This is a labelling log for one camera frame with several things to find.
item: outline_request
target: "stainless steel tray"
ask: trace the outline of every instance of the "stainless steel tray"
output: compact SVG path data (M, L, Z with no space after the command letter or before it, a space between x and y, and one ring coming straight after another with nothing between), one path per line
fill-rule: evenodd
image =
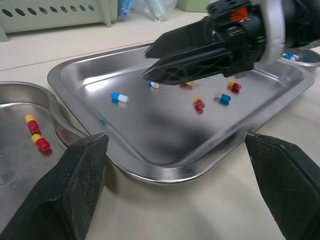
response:
M142 45L62 63L48 82L90 134L106 131L107 155L129 175L156 183L195 179L215 167L244 139L314 83L305 69L281 60L257 67L236 80L239 94L226 87L233 77L197 80L193 90L148 86L141 74L156 60ZM112 101L118 92L128 103ZM227 93L229 106L214 101ZM194 97L206 104L197 114Z
M51 151L35 147L27 114L35 116ZM48 90L31 83L0 82L0 233L66 147L84 137L60 114L56 97Z

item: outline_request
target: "red and yellow capsule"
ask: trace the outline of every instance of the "red and yellow capsule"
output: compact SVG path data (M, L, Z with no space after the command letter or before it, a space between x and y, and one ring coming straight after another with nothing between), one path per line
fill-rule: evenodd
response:
M32 134L40 131L40 128L39 128L38 123L36 122L34 116L29 114L29 115L25 116L24 119L25 119L25 122L28 125L28 128Z
M31 137L34 142L42 151L48 151L50 149L50 143L47 142L41 135L35 134Z
M206 106L205 103L201 100L200 97L195 97L195 98L194 98L194 102L195 102L195 104L198 106L198 108L199 108L200 110L204 109L205 106Z
M235 81L230 81L228 83L228 86L238 91L240 91L240 89L242 88L242 86L239 83L236 83Z

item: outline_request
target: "pill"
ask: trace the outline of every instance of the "pill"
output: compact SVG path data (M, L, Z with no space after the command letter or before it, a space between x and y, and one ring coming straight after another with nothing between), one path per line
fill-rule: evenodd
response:
M36 122L36 119L31 114L25 116L25 122L32 134L37 133L40 131L40 128L38 126L38 123Z
M155 89L159 88L159 84L153 81L150 81L149 84L154 87Z
M118 100L120 102L124 102L124 103L127 103L129 101L129 97L122 95L120 93L117 93L117 92L111 93L111 98L114 100Z
M289 56L289 55L285 55L284 56L285 59L290 59L292 61L295 61L296 59L293 56Z
M192 87L194 85L194 82L193 81L189 81L189 82L186 83L186 85Z
M226 101L226 102L230 102L230 100L231 100L231 97L229 95L223 94L223 93L216 93L215 97L217 99L220 99L220 100L223 100L223 101Z
M294 58L297 61L300 59L300 57L294 52L292 52L291 55L292 55L291 57Z
M236 90L240 90L242 88L242 86L239 83L236 83L234 81L230 81L228 83L228 86L232 87L233 89L236 89Z
M32 142L34 142L41 151L48 151L50 149L50 143L47 142L41 135L35 134L31 137Z
M199 109L204 109L205 108L205 103L201 100L201 98L200 97L195 97L194 98L194 102L195 102L195 104L198 106L198 108Z

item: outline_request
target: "white table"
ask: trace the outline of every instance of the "white table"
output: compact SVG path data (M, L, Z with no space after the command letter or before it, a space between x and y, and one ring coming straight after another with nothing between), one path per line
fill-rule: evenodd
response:
M131 14L113 28L98 24L11 34L9 42L0 43L0 80L31 82L51 90L47 74L62 62L151 42L203 16L175 10L166 22L155 23ZM315 76L310 89L258 132L297 144L319 165L319 70ZM111 164L106 178L87 240L284 239L261 197L244 144L193 182L148 184L123 175Z

